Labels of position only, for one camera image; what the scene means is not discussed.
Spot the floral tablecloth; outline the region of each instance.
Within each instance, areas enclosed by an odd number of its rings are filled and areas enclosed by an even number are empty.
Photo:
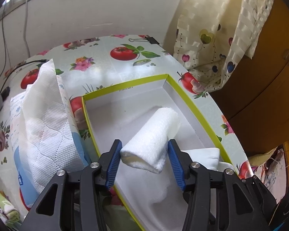
[[[57,75],[62,77],[73,113],[85,145],[92,140],[84,119],[81,96],[117,83],[157,74],[170,74],[180,81],[186,93],[195,101],[224,146],[241,178],[249,177],[251,169],[247,157],[222,112],[203,86],[159,45],[150,44],[145,36],[113,35],[89,38],[63,44],[43,51],[26,62],[53,59]],[[0,190],[19,209],[21,217],[27,214],[19,190],[19,179],[10,143],[10,100],[25,91],[38,76],[39,62],[25,65],[11,74],[7,84],[11,91],[0,111]]]

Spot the ribbed blue rubber pad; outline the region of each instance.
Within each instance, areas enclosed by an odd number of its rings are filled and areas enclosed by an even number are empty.
[[[119,141],[116,147],[116,151],[113,154],[113,157],[109,163],[109,167],[107,169],[107,180],[106,187],[109,190],[115,183],[116,174],[118,171],[119,163],[121,160],[120,150],[122,149],[122,142]]]
[[[176,179],[176,184],[182,191],[184,191],[186,186],[184,180],[184,171],[171,141],[168,142],[168,156],[172,166],[174,178]]]

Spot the metal bolt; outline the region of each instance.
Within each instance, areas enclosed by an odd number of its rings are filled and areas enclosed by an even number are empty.
[[[225,169],[225,172],[226,172],[226,174],[228,174],[230,176],[234,174],[234,171],[230,168]]]
[[[91,167],[91,168],[97,168],[97,167],[99,167],[99,163],[98,163],[98,162],[92,162],[92,163],[90,164],[90,167]]]
[[[198,162],[192,162],[191,163],[191,165],[192,165],[192,167],[194,167],[194,168],[199,168],[200,167],[200,164],[198,163]]]
[[[63,176],[65,175],[65,171],[63,169],[60,169],[58,172],[57,172],[57,176]]]

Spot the brown wooden door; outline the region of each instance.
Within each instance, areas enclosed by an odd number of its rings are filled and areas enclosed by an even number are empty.
[[[265,153],[289,140],[289,62],[229,123],[247,154]]]
[[[210,93],[228,120],[250,104],[286,65],[289,49],[289,9],[275,0],[264,24],[253,59],[244,56],[221,90]]]

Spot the wall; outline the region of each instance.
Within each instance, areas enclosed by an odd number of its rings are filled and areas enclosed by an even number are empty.
[[[112,34],[148,34],[163,45],[167,32],[174,36],[167,39],[175,41],[179,4],[183,3],[180,0],[30,0],[26,31],[30,53],[33,56],[66,42]],[[3,21],[14,66],[27,59],[22,37],[25,5],[9,13]],[[167,46],[167,50],[172,51],[169,40]],[[3,65],[0,22],[0,72]]]

